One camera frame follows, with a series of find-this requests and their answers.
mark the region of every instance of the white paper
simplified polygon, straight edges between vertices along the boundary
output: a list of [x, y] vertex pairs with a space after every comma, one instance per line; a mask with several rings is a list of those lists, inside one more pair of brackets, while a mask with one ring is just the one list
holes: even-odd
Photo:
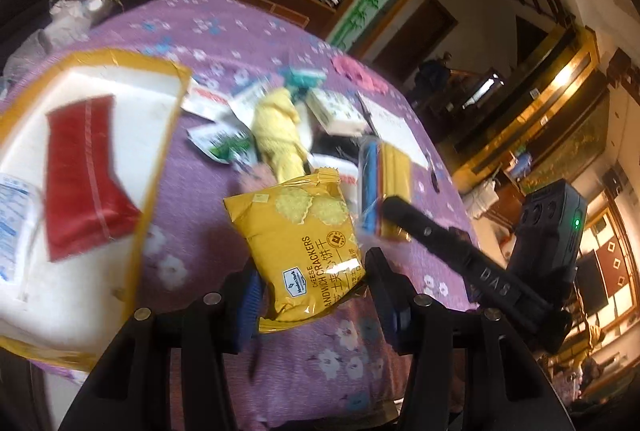
[[42, 201], [37, 189], [18, 178], [0, 173], [0, 283], [20, 289]]
[[211, 90], [191, 78], [189, 90], [182, 100], [182, 109], [209, 121], [219, 121], [231, 114], [231, 96]]
[[262, 81], [250, 86], [244, 92], [240, 92], [229, 101], [231, 111], [249, 130], [254, 125], [255, 107], [270, 91], [270, 82]]
[[418, 166], [429, 169], [429, 161], [406, 121], [359, 92], [364, 108], [369, 112], [371, 127], [382, 140], [406, 153]]

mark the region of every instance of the yellow cloth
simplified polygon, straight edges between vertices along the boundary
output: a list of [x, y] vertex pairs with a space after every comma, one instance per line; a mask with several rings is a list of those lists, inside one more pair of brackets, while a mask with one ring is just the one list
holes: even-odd
[[286, 88], [273, 90], [255, 108], [251, 131], [278, 184], [305, 174], [307, 152], [300, 143], [296, 127], [299, 122], [300, 116]]
[[602, 329], [599, 326], [588, 325], [588, 329], [569, 337], [556, 355], [558, 364], [569, 367], [580, 366], [593, 351], [601, 333]]

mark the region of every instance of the metal screw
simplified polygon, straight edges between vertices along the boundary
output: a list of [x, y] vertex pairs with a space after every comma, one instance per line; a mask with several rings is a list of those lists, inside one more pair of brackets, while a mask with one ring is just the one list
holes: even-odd
[[222, 296], [217, 292], [209, 292], [205, 297], [202, 298], [205, 305], [217, 305], [222, 301]]
[[431, 303], [433, 303], [433, 297], [427, 294], [418, 294], [416, 297], [414, 297], [414, 303], [418, 306], [429, 306]]
[[489, 321], [499, 321], [502, 317], [502, 312], [500, 312], [497, 308], [488, 308], [484, 311], [484, 317], [489, 319]]
[[151, 315], [151, 310], [149, 310], [146, 307], [143, 307], [136, 310], [133, 314], [133, 317], [136, 321], [144, 321], [145, 319], [149, 319], [150, 315]]

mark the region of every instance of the table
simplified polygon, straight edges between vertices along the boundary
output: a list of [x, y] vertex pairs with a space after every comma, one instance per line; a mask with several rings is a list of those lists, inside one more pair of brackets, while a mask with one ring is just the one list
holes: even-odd
[[[89, 39], [50, 56], [0, 103], [4, 110], [45, 68], [73, 50], [118, 47], [166, 58], [193, 69], [201, 83], [230, 90], [252, 75], [289, 64], [324, 69], [325, 87], [352, 97], [357, 86], [335, 72], [340, 53], [317, 37], [235, 0], [156, 0], [112, 18]], [[475, 235], [462, 201], [431, 140], [404, 97], [365, 92], [403, 116], [429, 153], [430, 173], [414, 167], [414, 205], [446, 227]], [[239, 270], [248, 248], [231, 226], [222, 199], [239, 192], [235, 173], [201, 155], [187, 129], [206, 123], [185, 114], [177, 123], [159, 183], [154, 221], [145, 246], [139, 305], [155, 311], [187, 306]], [[462, 278], [415, 242], [385, 248], [388, 259], [417, 291], [447, 307], [466, 310]], [[410, 358], [384, 342], [370, 295], [350, 300], [313, 323], [260, 335], [238, 356], [225, 358], [239, 428], [261, 430], [290, 420], [360, 414], [379, 401], [402, 397]]]

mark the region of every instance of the yellow snack bag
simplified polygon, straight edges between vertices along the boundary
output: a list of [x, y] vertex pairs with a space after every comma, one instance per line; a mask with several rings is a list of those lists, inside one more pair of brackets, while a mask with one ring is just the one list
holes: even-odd
[[294, 178], [225, 198], [251, 248], [273, 303], [260, 332], [293, 328], [324, 315], [364, 276], [337, 170]]

